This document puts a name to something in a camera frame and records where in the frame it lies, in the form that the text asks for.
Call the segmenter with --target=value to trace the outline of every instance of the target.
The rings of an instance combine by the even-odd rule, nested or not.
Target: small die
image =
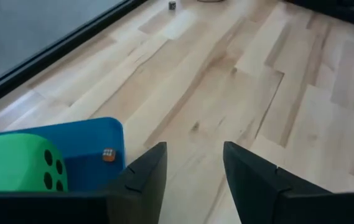
[[[106,148],[103,150],[102,159],[106,162],[113,162],[116,158],[116,151]]]
[[[169,10],[175,10],[177,3],[175,1],[169,1]]]

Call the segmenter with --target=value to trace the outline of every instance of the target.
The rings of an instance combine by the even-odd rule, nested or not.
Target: blue bin
[[[69,192],[105,189],[125,168],[123,127],[114,118],[98,118],[1,134],[28,133],[51,141],[62,153]],[[105,148],[116,151],[116,160],[105,162]]]

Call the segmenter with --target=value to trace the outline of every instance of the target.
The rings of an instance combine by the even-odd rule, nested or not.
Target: dice
[[[169,10],[175,10],[177,3],[175,1],[169,1]]]
[[[0,135],[0,192],[67,189],[65,163],[51,142],[33,134]]]
[[[113,162],[116,159],[116,151],[110,148],[104,149],[102,159],[106,162]]]

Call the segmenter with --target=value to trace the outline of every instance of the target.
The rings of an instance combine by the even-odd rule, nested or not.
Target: small dark die
[[[175,10],[177,3],[175,1],[169,1],[169,10]]]

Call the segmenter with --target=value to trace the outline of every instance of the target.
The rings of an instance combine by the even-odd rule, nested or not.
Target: wooden floor
[[[0,100],[0,131],[102,116],[167,141],[160,223],[239,223],[222,144],[354,191],[354,25],[284,2],[149,0]]]

